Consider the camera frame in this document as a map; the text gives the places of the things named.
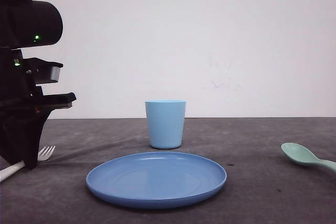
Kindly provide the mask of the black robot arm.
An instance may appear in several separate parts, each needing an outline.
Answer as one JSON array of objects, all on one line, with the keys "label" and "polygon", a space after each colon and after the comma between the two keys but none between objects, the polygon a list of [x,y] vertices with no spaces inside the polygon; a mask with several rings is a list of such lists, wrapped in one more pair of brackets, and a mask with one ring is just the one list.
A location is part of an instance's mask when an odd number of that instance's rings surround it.
[{"label": "black robot arm", "polygon": [[58,81],[61,63],[22,54],[57,43],[62,30],[61,15],[49,2],[1,0],[1,157],[10,164],[34,169],[47,118],[76,99],[72,92],[43,93],[43,84]]}]

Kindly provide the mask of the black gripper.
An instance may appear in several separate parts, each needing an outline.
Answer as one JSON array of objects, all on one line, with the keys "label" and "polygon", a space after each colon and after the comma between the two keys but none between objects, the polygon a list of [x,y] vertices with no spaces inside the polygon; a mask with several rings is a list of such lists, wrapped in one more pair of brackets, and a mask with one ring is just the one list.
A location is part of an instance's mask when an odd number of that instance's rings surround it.
[{"label": "black gripper", "polygon": [[73,92],[43,94],[41,84],[58,82],[63,64],[23,58],[20,49],[1,49],[1,157],[13,165],[37,166],[40,137],[50,113],[72,107]]}]

